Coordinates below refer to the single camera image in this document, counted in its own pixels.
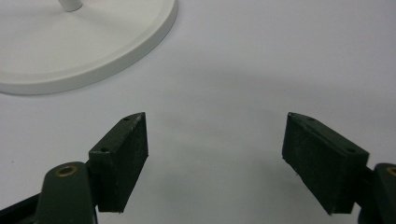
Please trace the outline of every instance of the brass insert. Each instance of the brass insert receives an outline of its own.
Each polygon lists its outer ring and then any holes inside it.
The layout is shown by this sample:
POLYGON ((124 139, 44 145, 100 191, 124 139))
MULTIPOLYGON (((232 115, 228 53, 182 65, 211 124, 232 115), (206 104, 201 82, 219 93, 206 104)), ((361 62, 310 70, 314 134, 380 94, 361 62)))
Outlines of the brass insert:
POLYGON ((396 176, 396 166, 390 166, 387 168, 387 171, 391 174, 396 176))
POLYGON ((78 170, 75 165, 66 165, 56 170, 55 174, 59 177, 70 176, 78 170))

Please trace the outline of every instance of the white tabletop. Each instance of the white tabletop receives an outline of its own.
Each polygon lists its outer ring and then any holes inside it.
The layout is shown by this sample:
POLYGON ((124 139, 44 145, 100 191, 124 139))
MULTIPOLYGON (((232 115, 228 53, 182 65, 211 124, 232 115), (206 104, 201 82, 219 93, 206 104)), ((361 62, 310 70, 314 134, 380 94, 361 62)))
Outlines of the white tabletop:
POLYGON ((145 111, 148 160, 125 212, 100 223, 356 223, 357 205, 328 217, 282 160, 286 116, 327 124, 371 153, 370 168, 396 163, 395 11, 385 0, 180 0, 165 40, 114 77, 0 94, 0 208, 145 111))

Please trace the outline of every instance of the white round base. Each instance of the white round base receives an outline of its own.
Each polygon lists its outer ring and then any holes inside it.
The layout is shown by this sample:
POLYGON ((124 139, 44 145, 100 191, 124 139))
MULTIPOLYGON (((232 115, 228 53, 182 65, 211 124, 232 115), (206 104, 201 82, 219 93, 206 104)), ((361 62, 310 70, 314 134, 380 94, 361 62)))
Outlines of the white round base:
POLYGON ((172 28, 177 0, 0 1, 0 91, 44 94, 117 74, 172 28))

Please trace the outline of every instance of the screw hole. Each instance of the screw hole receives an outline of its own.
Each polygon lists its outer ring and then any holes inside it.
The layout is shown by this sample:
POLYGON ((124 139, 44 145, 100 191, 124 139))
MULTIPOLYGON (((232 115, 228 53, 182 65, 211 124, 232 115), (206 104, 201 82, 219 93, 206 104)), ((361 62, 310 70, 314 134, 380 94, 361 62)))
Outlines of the screw hole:
POLYGON ((388 167, 387 171, 391 174, 396 176, 396 166, 390 166, 388 167))
POLYGON ((65 167, 58 169, 55 172, 55 174, 60 177, 69 176, 69 175, 72 175, 73 173, 75 173, 77 171, 77 169, 78 169, 77 166, 74 166, 74 165, 65 166, 65 167))
POLYGON ((101 151, 101 152, 109 152, 110 149, 108 149, 108 147, 102 147, 102 148, 100 149, 100 151, 101 151))
POLYGON ((356 152, 356 150, 355 149, 353 149, 353 148, 347 148, 346 149, 346 151, 348 151, 348 152, 350 152, 350 153, 355 153, 356 152))

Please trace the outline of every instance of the white pole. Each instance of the white pole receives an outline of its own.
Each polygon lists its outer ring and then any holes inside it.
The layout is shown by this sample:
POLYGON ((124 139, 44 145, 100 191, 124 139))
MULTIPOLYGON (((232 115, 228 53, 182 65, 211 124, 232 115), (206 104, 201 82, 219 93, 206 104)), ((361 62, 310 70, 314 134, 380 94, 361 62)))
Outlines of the white pole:
POLYGON ((67 11, 76 11, 77 9, 82 7, 82 3, 80 0, 58 0, 61 4, 62 8, 67 11))

